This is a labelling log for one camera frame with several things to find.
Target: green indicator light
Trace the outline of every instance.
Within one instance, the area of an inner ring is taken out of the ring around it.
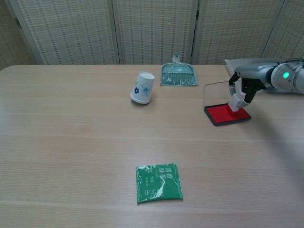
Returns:
[[[288,78],[289,77],[289,72],[285,72],[284,74],[283,74],[283,78]]]

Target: blue flower pattern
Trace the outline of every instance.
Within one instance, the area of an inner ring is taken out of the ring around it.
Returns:
[[[144,83],[143,85],[139,86],[139,91],[141,92],[142,96],[148,96],[152,90],[152,85],[149,83]]]

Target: wooden table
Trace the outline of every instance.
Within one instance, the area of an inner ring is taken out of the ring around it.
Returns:
[[[141,70],[147,106],[129,97]],[[228,75],[196,70],[197,87],[159,86],[155,65],[2,70],[0,227],[304,227],[304,97],[257,95],[252,120],[214,127],[203,85]],[[184,200],[137,205],[135,167],[171,162]]]

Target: green dustpan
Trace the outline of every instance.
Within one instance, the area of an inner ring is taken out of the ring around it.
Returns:
[[[195,69],[190,64],[180,62],[180,55],[174,54],[172,63],[162,65],[161,85],[196,86],[198,83]]]

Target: woven panel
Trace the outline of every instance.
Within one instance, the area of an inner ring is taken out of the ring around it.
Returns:
[[[285,1],[285,10],[276,25],[266,57],[304,57],[304,0]]]
[[[34,64],[14,18],[0,1],[0,70],[11,65]]]
[[[225,64],[224,59],[261,57],[278,12],[278,0],[205,0],[199,11],[194,64]]]
[[[197,0],[116,0],[124,64],[190,60]]]
[[[17,3],[44,64],[116,63],[107,0]]]

